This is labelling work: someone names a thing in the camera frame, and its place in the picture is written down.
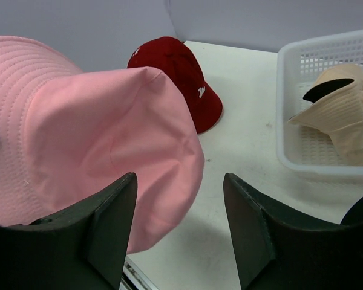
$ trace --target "white tabletop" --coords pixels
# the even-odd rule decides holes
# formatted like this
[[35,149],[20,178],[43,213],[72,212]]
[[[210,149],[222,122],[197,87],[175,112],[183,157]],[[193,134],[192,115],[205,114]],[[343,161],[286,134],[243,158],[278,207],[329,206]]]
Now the white tabletop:
[[363,187],[310,183],[277,160],[276,53],[185,44],[222,99],[224,114],[200,135],[206,167],[191,210],[155,247],[130,258],[160,290],[240,289],[223,201],[225,173],[295,209],[337,223],[363,196]]

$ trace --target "gray wall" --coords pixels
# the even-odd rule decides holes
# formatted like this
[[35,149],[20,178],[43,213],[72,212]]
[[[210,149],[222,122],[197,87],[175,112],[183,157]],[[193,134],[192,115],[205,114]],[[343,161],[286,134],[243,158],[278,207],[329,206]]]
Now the gray wall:
[[363,0],[0,0],[0,34],[44,42],[85,71],[124,68],[164,35],[278,51],[362,28]]
[[174,36],[162,0],[0,0],[0,35],[39,40],[85,71],[124,68],[134,50]]
[[182,39],[278,51],[363,29],[363,0],[166,0]]

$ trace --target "pink hat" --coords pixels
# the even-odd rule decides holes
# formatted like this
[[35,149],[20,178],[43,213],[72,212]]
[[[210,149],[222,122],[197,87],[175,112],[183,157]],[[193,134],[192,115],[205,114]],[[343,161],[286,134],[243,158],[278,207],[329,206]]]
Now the pink hat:
[[139,180],[128,253],[191,207],[204,156],[183,95],[156,68],[83,73],[35,40],[0,36],[0,225],[29,224]]

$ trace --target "plastic basket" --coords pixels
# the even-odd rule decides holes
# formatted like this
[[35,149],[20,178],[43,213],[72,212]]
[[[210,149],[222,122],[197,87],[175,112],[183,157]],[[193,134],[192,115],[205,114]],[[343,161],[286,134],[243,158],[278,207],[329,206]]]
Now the plastic basket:
[[277,157],[314,181],[363,182],[363,166],[348,166],[327,135],[288,124],[310,103],[303,100],[317,77],[331,66],[356,63],[363,69],[363,30],[318,37],[284,46],[278,53]]

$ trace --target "red cap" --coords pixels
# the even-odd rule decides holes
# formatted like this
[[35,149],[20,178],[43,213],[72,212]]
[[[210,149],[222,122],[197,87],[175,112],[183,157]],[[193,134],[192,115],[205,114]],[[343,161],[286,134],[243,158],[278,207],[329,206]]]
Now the red cap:
[[174,82],[184,95],[198,134],[216,124],[222,114],[222,102],[204,80],[198,61],[183,42],[165,36],[143,44],[133,53],[128,68],[143,66],[162,70]]

